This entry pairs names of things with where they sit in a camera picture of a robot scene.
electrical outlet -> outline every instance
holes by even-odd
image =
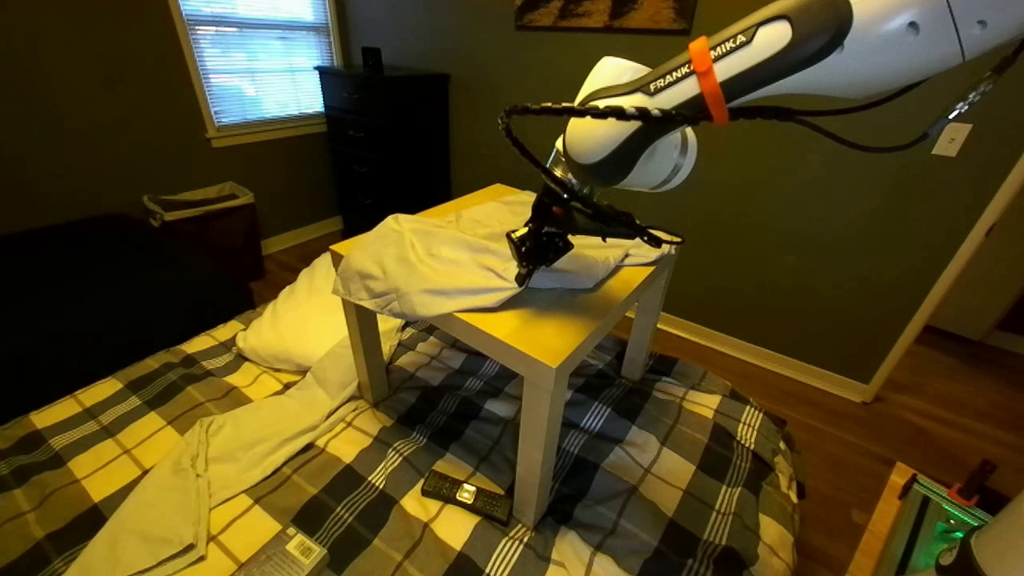
[[[932,155],[935,155],[935,156],[956,156],[960,147],[962,147],[962,142],[967,142],[967,136],[970,136],[970,130],[972,130],[972,124],[967,124],[967,121],[952,121],[947,130],[941,130]]]

window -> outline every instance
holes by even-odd
[[[314,67],[334,63],[329,0],[169,0],[215,143],[323,130]]]

orange band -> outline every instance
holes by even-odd
[[[716,73],[713,73],[713,57],[711,57],[708,37],[696,40],[688,53],[692,53],[692,70],[696,70],[696,78],[702,84],[702,96],[705,96],[711,121],[713,124],[727,124],[730,121],[730,105],[727,105],[724,86],[716,84]]]

bed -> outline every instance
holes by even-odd
[[[66,574],[188,429],[295,391],[342,330],[323,313],[338,307],[326,263],[270,307],[8,423],[0,574]],[[402,325],[391,398],[345,402],[215,503],[184,574],[791,574],[799,523],[783,425],[670,357],[628,382],[622,352],[607,338],[573,376],[554,503],[529,531],[420,493],[431,467],[516,490],[520,378]]]

white side table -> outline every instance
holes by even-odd
[[[496,201],[516,189],[491,186],[422,215],[452,215],[479,201]],[[342,261],[359,238],[342,242],[334,252]],[[492,363],[523,376],[520,455],[512,512],[523,526],[537,526],[551,503],[551,474],[560,442],[566,383],[575,364],[633,310],[633,330],[622,364],[625,378],[639,378],[660,325],[662,296],[675,255],[655,266],[625,266],[595,292],[523,292],[492,310],[465,310],[431,325]],[[345,325],[355,352],[355,372],[364,402],[387,395],[387,364],[378,338],[378,316],[345,300]]]

